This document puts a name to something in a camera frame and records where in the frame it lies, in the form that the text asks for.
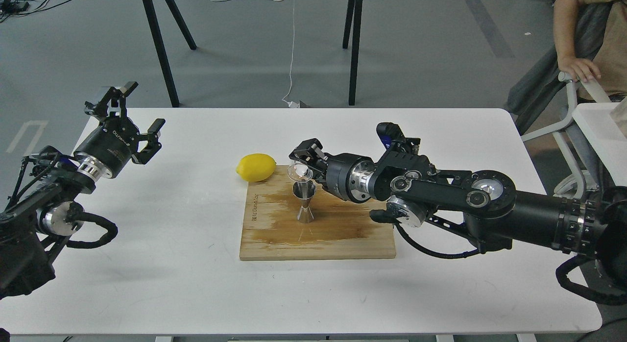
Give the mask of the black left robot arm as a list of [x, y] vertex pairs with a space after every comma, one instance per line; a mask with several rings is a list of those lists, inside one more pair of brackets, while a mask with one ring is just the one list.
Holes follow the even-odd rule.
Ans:
[[129, 161], [147, 164], [161, 149], [165, 124], [156, 119], [146, 133], [127, 115], [126, 98], [136, 81], [109, 87], [85, 114], [98, 127], [65, 155], [47, 146], [22, 159], [18, 181], [0, 218], [0, 294], [29, 295], [55, 278], [53, 262], [64, 248], [94, 249], [118, 234], [116, 224], [85, 212], [75, 201], [90, 194], [101, 178], [113, 179]]

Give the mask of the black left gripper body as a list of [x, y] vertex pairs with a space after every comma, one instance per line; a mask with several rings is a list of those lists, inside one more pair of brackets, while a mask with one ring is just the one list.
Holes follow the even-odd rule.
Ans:
[[90, 156], [106, 168], [106, 178], [115, 178], [138, 150], [139, 129], [130, 119], [107, 119], [74, 150], [79, 159]]

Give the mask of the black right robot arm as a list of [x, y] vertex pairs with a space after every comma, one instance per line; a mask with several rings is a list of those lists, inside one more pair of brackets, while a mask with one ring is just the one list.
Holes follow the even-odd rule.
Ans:
[[[441, 259], [511, 249], [514, 240], [571, 255], [556, 268], [558, 284], [584, 299], [617, 306], [626, 303], [626, 188], [607, 188], [596, 201], [522, 192], [493, 170], [438, 170], [419, 154], [420, 139], [382, 122], [376, 128], [385, 152], [366, 156], [323, 152], [318, 139], [300, 143], [289, 155], [311, 170], [322, 188], [352, 203], [375, 199], [377, 223], [396, 226], [414, 248]], [[423, 222], [467, 239], [473, 250], [439, 253], [417, 244], [402, 224]]]

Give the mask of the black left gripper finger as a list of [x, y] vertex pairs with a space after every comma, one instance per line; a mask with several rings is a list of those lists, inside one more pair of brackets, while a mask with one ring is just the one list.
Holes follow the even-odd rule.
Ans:
[[146, 133], [139, 134], [135, 139], [138, 142], [146, 142], [146, 145], [142, 150], [132, 153], [131, 159], [135, 164], [147, 164], [152, 157], [159, 152], [162, 148], [162, 144], [159, 143], [160, 130], [166, 123], [165, 119], [158, 118], [153, 121], [150, 128]]
[[85, 114], [96, 118], [100, 123], [106, 121], [107, 118], [127, 120], [126, 98], [138, 86], [136, 81], [129, 81], [123, 87], [104, 88], [103, 97], [99, 101], [96, 103], [85, 101]]

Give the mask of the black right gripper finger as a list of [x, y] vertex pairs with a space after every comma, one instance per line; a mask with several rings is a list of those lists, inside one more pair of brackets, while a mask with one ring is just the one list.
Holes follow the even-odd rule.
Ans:
[[302, 141], [289, 154], [289, 159], [305, 164], [311, 169], [328, 167], [328, 155], [322, 151], [322, 144], [316, 138]]
[[327, 171], [328, 166], [308, 166], [309, 170], [312, 172], [312, 179], [320, 184], [324, 190], [328, 189], [327, 186]]

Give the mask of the person's right hand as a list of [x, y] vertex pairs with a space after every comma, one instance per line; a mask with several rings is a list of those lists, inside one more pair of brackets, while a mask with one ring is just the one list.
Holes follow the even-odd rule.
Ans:
[[571, 55], [558, 57], [560, 71], [569, 74], [574, 80], [588, 82], [602, 77], [600, 68], [586, 58]]

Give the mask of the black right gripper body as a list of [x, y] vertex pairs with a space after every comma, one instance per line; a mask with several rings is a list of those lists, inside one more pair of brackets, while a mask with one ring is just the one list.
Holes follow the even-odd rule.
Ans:
[[352, 203], [365, 203], [370, 199], [367, 184], [375, 170], [370, 157], [351, 153], [327, 154], [326, 162], [323, 188], [327, 192]]

